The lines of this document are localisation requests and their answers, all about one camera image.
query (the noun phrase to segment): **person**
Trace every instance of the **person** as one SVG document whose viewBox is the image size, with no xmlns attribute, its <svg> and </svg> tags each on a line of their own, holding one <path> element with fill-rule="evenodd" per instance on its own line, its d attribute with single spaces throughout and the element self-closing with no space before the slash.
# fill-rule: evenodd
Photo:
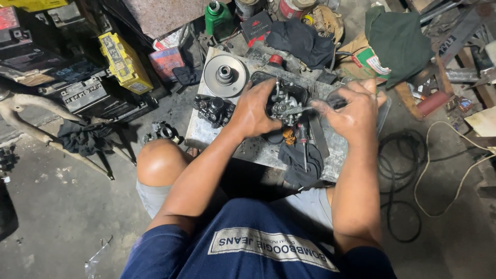
<svg viewBox="0 0 496 279">
<path fill-rule="evenodd" d="M 122 279 L 396 278 L 380 245 L 375 123 L 386 97 L 376 94 L 374 79 L 339 88 L 344 108 L 310 103 L 348 141 L 335 188 L 269 204 L 232 199 L 212 211 L 238 146 L 281 128 L 265 112 L 274 85 L 249 83 L 229 124 L 194 159 L 165 139 L 145 145 L 137 188 L 153 219 L 131 248 Z M 205 221 L 209 211 L 214 217 Z M 314 238 L 318 227 L 327 229 L 326 239 Z"/>
</svg>

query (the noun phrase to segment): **green oil bottle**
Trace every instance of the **green oil bottle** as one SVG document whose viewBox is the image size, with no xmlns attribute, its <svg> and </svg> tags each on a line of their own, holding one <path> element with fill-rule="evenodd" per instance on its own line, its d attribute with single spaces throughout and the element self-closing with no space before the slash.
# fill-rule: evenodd
<svg viewBox="0 0 496 279">
<path fill-rule="evenodd" d="M 205 33 L 222 40 L 229 37 L 234 29 L 233 15 L 227 5 L 216 0 L 210 1 L 205 7 Z"/>
</svg>

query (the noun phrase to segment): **yellow battery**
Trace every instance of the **yellow battery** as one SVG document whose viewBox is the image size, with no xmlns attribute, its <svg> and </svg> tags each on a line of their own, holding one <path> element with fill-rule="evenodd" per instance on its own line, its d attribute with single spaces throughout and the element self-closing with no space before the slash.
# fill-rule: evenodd
<svg viewBox="0 0 496 279">
<path fill-rule="evenodd" d="M 100 51 L 109 61 L 110 71 L 117 77 L 119 84 L 136 94 L 143 94 L 153 89 L 136 51 L 119 35 L 111 32 L 98 37 L 102 47 Z"/>
<path fill-rule="evenodd" d="M 16 6 L 28 12 L 53 9 L 67 4 L 67 0 L 0 0 L 0 7 Z"/>
</svg>

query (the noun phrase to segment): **metal table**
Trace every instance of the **metal table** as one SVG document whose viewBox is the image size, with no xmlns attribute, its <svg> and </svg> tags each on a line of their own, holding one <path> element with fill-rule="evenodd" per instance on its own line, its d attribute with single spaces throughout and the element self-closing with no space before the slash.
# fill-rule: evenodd
<svg viewBox="0 0 496 279">
<path fill-rule="evenodd" d="M 209 61 L 217 55 L 231 55 L 239 59 L 243 64 L 245 64 L 246 69 L 248 70 L 248 76 L 251 76 L 253 72 L 260 70 L 273 75 L 278 75 L 283 79 L 293 81 L 294 83 L 299 84 L 300 86 L 305 88 L 310 88 L 311 90 L 313 90 L 313 86 L 315 84 L 314 80 L 304 78 L 300 75 L 279 70 L 277 68 L 264 65 L 258 61 L 232 55 L 214 48 L 210 48 L 208 50 L 206 60 Z M 321 82 L 317 82 L 316 84 L 320 98 L 326 98 L 331 91 L 336 89 L 336 86 L 333 85 Z M 198 88 L 198 94 L 214 96 L 205 85 L 205 80 L 203 79 L 203 77 L 201 78 L 201 82 Z M 236 104 L 238 98 L 239 95 L 229 98 L 229 100 L 232 103 Z M 185 145 L 199 149 L 205 149 L 219 134 L 220 129 L 221 128 L 212 129 L 210 123 L 199 118 L 198 111 L 193 110 L 185 137 Z M 329 147 L 330 156 L 324 159 L 324 170 L 320 178 L 322 180 L 336 182 L 339 173 L 341 172 L 341 167 L 343 165 L 344 159 L 346 157 L 348 144 L 346 140 L 342 136 L 336 134 L 332 128 L 324 128 L 324 135 Z M 310 142 L 314 143 L 312 135 L 310 135 Z M 261 137 L 256 137 L 245 140 L 238 147 L 233 157 L 265 165 L 268 167 L 285 170 L 287 168 L 287 165 L 285 165 L 277 158 L 278 152 L 278 145 L 270 145 Z"/>
</svg>

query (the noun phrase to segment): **hand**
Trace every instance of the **hand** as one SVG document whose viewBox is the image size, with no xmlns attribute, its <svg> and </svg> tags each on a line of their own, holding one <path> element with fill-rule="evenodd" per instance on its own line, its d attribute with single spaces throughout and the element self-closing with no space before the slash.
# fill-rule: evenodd
<svg viewBox="0 0 496 279">
<path fill-rule="evenodd" d="M 253 88 L 251 87 L 253 83 L 248 82 L 225 128 L 238 133 L 244 139 L 280 129 L 281 121 L 269 118 L 265 111 L 267 100 L 275 84 L 275 78 L 261 82 Z"/>
<path fill-rule="evenodd" d="M 322 100 L 313 100 L 313 106 L 329 125 L 342 135 L 348 145 L 360 145 L 365 142 L 376 142 L 376 122 L 379 107 L 386 101 L 386 95 L 380 91 L 375 94 L 375 79 L 351 81 L 337 93 L 346 99 L 348 105 L 334 110 Z"/>
</svg>

